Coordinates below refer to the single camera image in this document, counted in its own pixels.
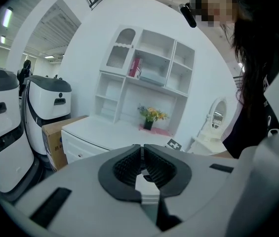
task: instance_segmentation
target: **white wall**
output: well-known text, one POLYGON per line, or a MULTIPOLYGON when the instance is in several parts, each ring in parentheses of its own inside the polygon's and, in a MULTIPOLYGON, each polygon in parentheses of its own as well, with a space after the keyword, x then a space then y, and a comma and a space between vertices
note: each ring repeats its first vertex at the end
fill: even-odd
POLYGON ((55 76, 55 69, 48 60, 38 57, 35 63, 33 75, 41 77, 48 76, 53 78, 55 76))
MULTIPOLYGON (((100 64, 120 24, 159 32, 196 51, 191 92, 175 136, 186 148, 191 136, 196 136, 205 123, 214 100, 234 96, 236 86, 210 40, 198 28, 190 28, 180 13, 155 0, 103 0, 82 22, 66 50, 59 72, 73 90, 72 116, 90 114, 100 64)), ((229 112, 227 119, 231 120, 233 114, 229 112)))
MULTIPOLYGON (((21 28, 19 29, 13 44, 11 51, 7 58, 6 69, 16 72, 22 57, 22 53, 26 47, 26 44, 31 37, 35 27, 40 22, 46 12, 52 7, 58 0, 41 0, 33 11, 26 18, 21 28)), ((76 15, 76 17, 82 21, 85 16, 91 11, 86 0, 63 0, 70 10, 76 15)))
POLYGON ((54 77, 55 75, 57 75, 59 73, 59 69, 60 69, 60 64, 51 64, 52 70, 53 70, 53 75, 52 77, 54 77))

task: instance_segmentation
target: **mirror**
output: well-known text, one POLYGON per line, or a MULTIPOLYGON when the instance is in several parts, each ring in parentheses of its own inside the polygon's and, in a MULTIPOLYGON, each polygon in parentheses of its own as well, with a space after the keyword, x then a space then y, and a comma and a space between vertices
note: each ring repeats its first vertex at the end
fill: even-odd
POLYGON ((217 129, 224 119, 224 116, 226 115, 226 103, 224 101, 221 101, 218 103, 214 110, 213 118, 212 118, 212 127, 217 129))

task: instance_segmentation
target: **white robot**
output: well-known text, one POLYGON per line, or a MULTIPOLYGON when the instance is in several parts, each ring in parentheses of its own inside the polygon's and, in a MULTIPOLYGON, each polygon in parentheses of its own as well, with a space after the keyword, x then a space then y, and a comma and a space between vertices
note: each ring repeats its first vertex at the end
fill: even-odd
POLYGON ((10 202, 35 185, 42 173, 26 138, 18 101, 16 75, 0 70, 0 194, 10 202))
POLYGON ((62 79, 30 76, 25 79, 21 113, 33 152, 50 168, 41 127, 70 118, 71 87, 62 79))

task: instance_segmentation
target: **ceiling light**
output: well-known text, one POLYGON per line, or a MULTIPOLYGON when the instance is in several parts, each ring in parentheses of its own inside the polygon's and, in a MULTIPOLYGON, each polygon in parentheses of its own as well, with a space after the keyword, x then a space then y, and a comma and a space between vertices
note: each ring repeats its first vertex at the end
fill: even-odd
POLYGON ((4 47, 4 46, 0 46, 0 48, 4 48, 4 49, 7 49, 7 50, 10 50, 10 48, 4 47))
POLYGON ((11 15, 12 15, 12 10, 10 10, 10 7, 9 7, 5 11, 3 26, 8 27, 11 15))
POLYGON ((1 43, 5 44, 5 37, 4 36, 1 36, 1 43))

